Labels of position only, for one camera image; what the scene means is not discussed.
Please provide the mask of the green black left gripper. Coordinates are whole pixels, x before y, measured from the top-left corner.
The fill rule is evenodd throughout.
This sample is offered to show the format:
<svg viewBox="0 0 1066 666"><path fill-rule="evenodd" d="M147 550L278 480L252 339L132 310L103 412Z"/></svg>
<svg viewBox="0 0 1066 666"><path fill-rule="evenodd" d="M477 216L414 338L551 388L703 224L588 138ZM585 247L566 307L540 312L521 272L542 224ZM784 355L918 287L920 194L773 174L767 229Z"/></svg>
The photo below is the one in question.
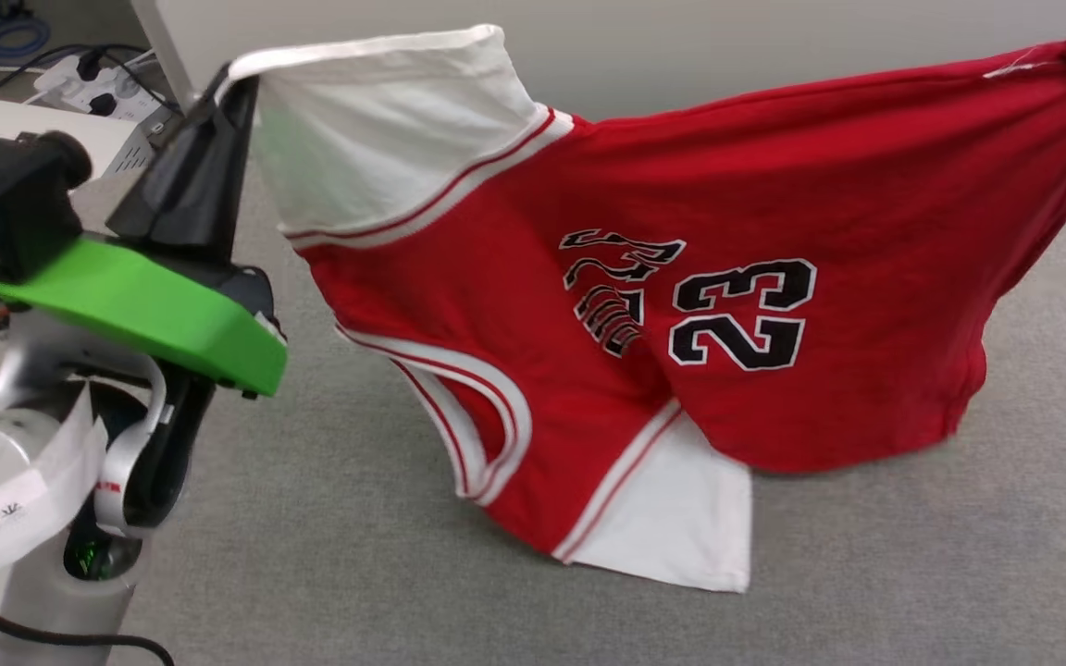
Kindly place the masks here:
<svg viewBox="0 0 1066 666"><path fill-rule="evenodd" d="M223 67L154 163L106 221L114 235L231 262L259 79ZM288 347L237 300L123 246L77 239L25 282L0 281L25 303L128 350L254 395L278 393Z"/></svg>

